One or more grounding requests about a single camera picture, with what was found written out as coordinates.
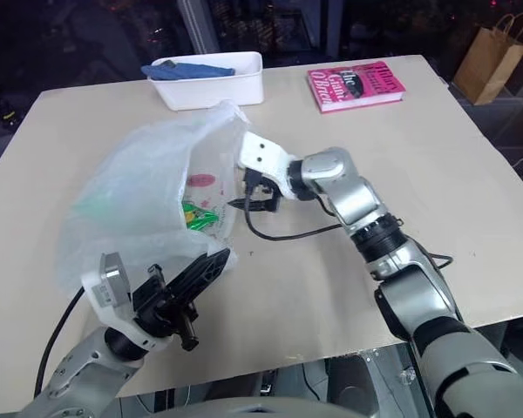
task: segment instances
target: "pink book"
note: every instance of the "pink book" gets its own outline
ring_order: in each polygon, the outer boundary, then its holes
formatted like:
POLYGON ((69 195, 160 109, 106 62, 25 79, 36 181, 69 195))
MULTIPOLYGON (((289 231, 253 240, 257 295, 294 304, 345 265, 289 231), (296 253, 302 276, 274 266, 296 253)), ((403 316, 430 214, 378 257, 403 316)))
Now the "pink book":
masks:
POLYGON ((322 113, 397 102, 405 91, 384 61, 310 70, 308 81, 322 113))

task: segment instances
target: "white plastic container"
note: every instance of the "white plastic container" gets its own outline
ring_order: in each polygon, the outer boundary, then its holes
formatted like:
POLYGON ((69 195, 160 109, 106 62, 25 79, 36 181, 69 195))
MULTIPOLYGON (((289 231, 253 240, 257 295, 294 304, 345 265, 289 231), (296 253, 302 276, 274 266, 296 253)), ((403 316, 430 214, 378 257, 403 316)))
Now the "white plastic container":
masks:
POLYGON ((230 77, 174 81, 156 81, 147 78, 173 111, 203 109, 217 105, 226 98, 238 105, 257 105, 263 102, 262 55, 258 52, 223 52, 159 58, 153 61, 152 65, 161 64, 168 59, 174 63, 234 68, 234 75, 230 77))

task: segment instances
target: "plastic bag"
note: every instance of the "plastic bag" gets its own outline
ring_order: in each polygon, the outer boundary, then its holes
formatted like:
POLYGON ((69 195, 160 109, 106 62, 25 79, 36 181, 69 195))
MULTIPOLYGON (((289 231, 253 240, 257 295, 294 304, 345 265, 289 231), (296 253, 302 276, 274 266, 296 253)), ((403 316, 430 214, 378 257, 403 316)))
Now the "plastic bag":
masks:
MULTIPOLYGON (((234 166, 248 121, 222 102, 205 114, 144 126, 107 157, 61 227, 57 278, 68 293, 82 273, 98 269, 101 253, 119 252, 132 288, 161 265, 174 278, 202 253, 226 247, 235 209, 234 166), (182 201, 215 212, 201 232, 186 227, 182 201)), ((227 268, 236 261, 234 253, 227 268)))

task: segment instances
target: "blue towel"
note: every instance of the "blue towel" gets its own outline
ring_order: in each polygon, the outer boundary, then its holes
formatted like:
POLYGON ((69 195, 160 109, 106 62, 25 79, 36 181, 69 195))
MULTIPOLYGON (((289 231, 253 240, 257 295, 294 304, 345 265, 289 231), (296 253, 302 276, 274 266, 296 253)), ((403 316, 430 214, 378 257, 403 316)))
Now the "blue towel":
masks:
POLYGON ((204 64, 173 63, 165 61, 158 65, 144 65, 143 72, 153 80, 182 80, 186 78, 212 78, 234 75, 233 68, 213 67, 204 64))

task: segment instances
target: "brown paper bag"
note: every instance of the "brown paper bag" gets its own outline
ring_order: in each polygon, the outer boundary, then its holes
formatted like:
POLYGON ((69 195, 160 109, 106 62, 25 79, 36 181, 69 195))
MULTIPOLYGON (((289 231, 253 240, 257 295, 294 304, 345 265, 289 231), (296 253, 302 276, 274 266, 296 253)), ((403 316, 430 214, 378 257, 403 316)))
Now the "brown paper bag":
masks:
POLYGON ((492 102, 523 57, 523 44, 517 41, 523 26, 515 37, 509 36, 518 17, 523 13, 503 16, 491 30, 480 28, 459 66, 453 83, 474 105, 492 102))

